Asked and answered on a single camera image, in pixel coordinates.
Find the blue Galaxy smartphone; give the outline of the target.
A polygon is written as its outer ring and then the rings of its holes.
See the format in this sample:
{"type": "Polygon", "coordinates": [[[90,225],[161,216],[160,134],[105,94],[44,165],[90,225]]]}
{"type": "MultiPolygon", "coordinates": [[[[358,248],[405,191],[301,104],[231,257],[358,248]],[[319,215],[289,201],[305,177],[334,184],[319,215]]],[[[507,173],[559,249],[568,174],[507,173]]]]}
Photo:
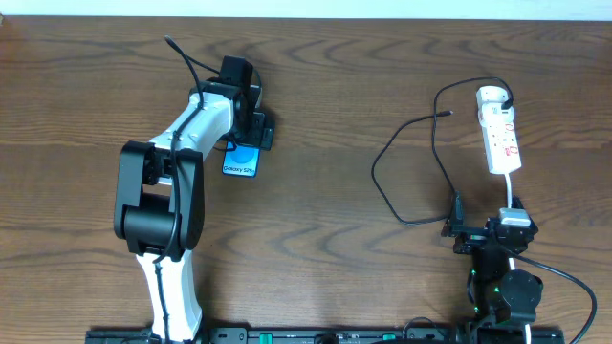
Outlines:
{"type": "Polygon", "coordinates": [[[254,178],[257,175],[260,150],[228,142],[222,165],[224,175],[254,178]]]}

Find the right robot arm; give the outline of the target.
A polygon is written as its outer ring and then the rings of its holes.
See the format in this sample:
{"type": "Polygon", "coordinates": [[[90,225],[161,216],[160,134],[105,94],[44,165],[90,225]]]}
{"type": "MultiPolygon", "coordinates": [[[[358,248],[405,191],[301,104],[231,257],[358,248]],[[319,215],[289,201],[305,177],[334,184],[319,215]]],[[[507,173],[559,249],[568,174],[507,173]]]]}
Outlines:
{"type": "Polygon", "coordinates": [[[474,318],[456,326],[457,343],[529,343],[543,282],[513,260],[538,233],[517,197],[510,208],[480,227],[465,224],[461,195],[456,192],[441,235],[455,239],[453,252],[471,257],[467,282],[474,318]]]}

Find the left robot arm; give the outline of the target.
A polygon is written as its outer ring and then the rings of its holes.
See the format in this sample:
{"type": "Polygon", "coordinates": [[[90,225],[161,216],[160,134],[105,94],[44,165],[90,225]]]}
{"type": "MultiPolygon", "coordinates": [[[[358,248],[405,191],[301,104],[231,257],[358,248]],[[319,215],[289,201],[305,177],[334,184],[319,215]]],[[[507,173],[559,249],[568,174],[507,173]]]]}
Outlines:
{"type": "Polygon", "coordinates": [[[120,151],[114,231],[142,268],[153,320],[143,343],[198,343],[204,313],[193,250],[205,221],[204,162],[223,153],[226,176],[253,178],[271,149],[275,123],[260,107],[263,87],[251,63],[224,57],[213,77],[197,79],[184,111],[148,141],[120,151]]]}

